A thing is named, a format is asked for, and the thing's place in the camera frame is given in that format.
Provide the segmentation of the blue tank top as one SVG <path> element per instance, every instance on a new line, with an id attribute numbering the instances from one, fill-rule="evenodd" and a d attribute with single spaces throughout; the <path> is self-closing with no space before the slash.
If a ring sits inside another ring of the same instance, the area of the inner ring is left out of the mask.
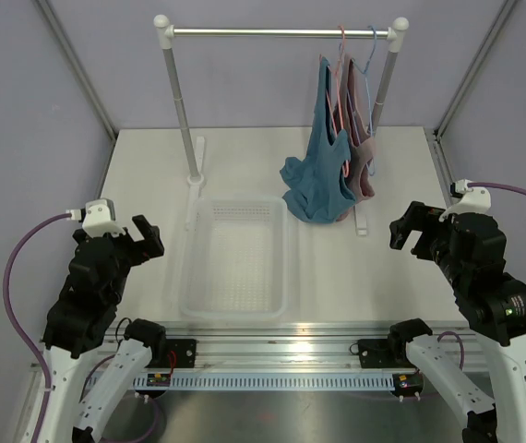
<path id="1" fill-rule="evenodd" d="M 283 199 L 298 220 L 331 224 L 352 209 L 356 196 L 346 185 L 344 166 L 351 159 L 345 130 L 337 132 L 330 102 L 329 60 L 319 60 L 313 124 L 302 160 L 288 157 L 280 170 L 288 186 Z"/>

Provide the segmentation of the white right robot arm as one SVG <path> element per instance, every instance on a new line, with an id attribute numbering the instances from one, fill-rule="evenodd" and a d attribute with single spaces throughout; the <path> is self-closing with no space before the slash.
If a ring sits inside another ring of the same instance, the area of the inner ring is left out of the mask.
<path id="1" fill-rule="evenodd" d="M 476 388 L 419 318 L 391 326 L 389 360 L 427 377 L 460 423 L 463 441 L 526 442 L 526 284 L 504 270 L 507 239 L 497 222 L 483 213 L 447 216 L 414 201 L 389 229 L 396 250 L 419 232 L 412 254 L 434 262 L 448 281 L 481 346 L 494 394 Z"/>

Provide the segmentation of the pink wire hanger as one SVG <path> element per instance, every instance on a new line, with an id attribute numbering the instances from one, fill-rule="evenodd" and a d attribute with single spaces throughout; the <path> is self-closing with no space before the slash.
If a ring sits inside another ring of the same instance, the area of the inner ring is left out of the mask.
<path id="1" fill-rule="evenodd" d="M 334 68 L 328 66 L 331 78 L 334 80 L 336 88 L 336 103 L 333 103 L 331 91 L 329 88 L 325 90 L 326 103 L 329 108 L 329 118 L 332 125 L 331 135 L 337 137 L 337 135 L 345 129 L 344 118 L 343 118 L 343 106 L 341 103 L 341 73 L 342 63 L 345 55 L 346 36 L 345 28 L 342 25 L 338 26 L 341 32 L 341 42 L 339 46 L 339 56 L 337 64 Z"/>

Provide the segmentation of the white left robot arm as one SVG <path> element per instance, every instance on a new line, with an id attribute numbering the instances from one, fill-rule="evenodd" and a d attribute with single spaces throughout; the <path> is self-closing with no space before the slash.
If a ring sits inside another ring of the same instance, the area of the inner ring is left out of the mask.
<path id="1" fill-rule="evenodd" d="M 132 268 L 161 257 L 160 230 L 142 215 L 132 219 L 142 237 L 107 233 L 92 238 L 75 231 L 75 255 L 57 302 L 47 315 L 42 336 L 52 382 L 40 438 L 43 442 L 97 442 L 115 407 L 144 367 L 166 358 L 166 331 L 136 319 L 126 328 L 114 359 L 98 383 L 85 391 L 85 379 L 116 317 Z"/>

